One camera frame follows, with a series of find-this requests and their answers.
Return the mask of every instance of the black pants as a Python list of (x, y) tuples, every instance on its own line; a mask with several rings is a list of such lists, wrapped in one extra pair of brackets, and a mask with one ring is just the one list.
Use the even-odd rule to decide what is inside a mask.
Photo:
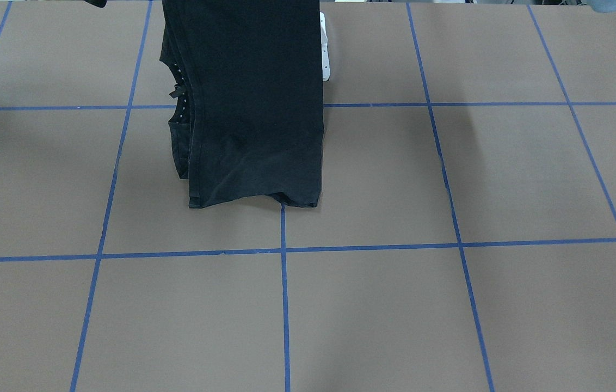
[(163, 0), (169, 127), (189, 207), (266, 194), (315, 207), (323, 86), (318, 0)]

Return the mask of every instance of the white plastic object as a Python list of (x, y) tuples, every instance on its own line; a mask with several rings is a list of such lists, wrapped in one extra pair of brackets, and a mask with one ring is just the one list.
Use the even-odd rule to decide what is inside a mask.
[(320, 41), (323, 51), (323, 82), (330, 79), (330, 57), (328, 56), (328, 34), (325, 31), (325, 14), (320, 13)]

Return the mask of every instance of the light blue fabric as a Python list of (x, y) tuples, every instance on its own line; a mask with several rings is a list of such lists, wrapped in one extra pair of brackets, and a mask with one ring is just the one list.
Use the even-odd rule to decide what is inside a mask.
[(616, 0), (584, 0), (597, 13), (613, 13), (616, 11)]

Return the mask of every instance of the black denim jeans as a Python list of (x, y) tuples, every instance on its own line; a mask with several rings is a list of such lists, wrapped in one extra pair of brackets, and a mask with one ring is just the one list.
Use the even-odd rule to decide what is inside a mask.
[(163, 0), (173, 158), (189, 207), (265, 194), (315, 207), (323, 85), (318, 0)]

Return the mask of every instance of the black cloth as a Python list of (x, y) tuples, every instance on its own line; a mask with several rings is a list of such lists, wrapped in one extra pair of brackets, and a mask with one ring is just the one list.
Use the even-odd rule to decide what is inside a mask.
[(323, 141), (319, 1), (163, 0), (161, 61), (189, 208), (267, 195), (315, 207)]

